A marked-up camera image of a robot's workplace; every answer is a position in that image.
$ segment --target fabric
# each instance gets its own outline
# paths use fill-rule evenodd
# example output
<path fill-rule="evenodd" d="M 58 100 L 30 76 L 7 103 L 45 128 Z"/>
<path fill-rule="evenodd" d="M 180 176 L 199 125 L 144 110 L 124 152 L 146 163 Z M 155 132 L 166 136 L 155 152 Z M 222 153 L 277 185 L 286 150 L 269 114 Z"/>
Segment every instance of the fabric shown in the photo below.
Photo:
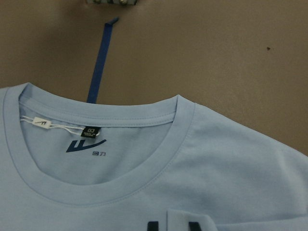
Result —
<path fill-rule="evenodd" d="M 0 231 L 308 230 L 308 157 L 179 94 L 92 104 L 27 82 L 0 109 Z"/>

